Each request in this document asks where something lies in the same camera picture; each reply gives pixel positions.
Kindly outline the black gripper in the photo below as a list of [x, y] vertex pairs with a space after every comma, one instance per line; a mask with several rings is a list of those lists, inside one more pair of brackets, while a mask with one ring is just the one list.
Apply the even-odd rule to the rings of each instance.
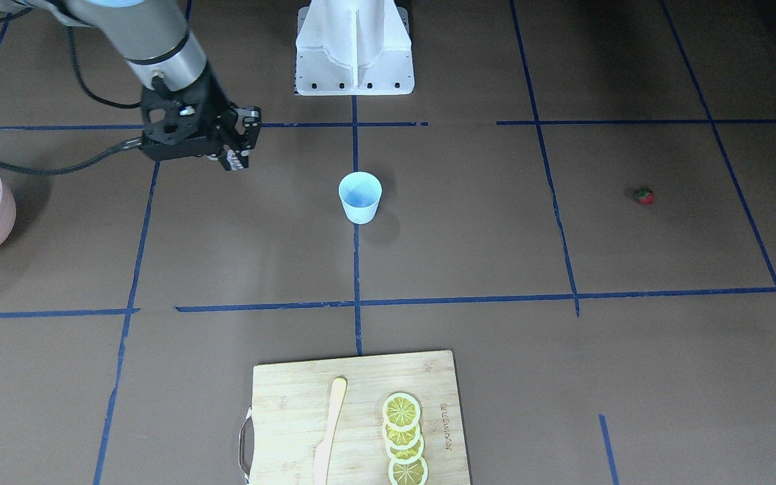
[[249, 154], [261, 132], [261, 108], [235, 108], [210, 64], [181, 90], [172, 91], [157, 75], [150, 87], [149, 110], [162, 110], [164, 116], [149, 123], [149, 156], [218, 156], [224, 170], [249, 168]]

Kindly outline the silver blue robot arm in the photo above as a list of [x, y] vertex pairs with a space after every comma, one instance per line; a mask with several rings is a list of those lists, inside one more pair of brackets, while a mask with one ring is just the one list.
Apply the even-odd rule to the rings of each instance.
[[142, 85], [141, 135], [69, 168], [35, 169], [0, 162], [0, 169], [37, 176], [71, 174], [101, 160], [141, 150], [155, 162], [207, 156], [225, 170], [249, 166], [261, 131], [261, 110], [239, 107], [224, 93], [184, 12], [174, 1], [0, 1], [0, 24], [45, 10], [67, 27], [71, 67], [83, 86], [73, 30], [101, 31]]

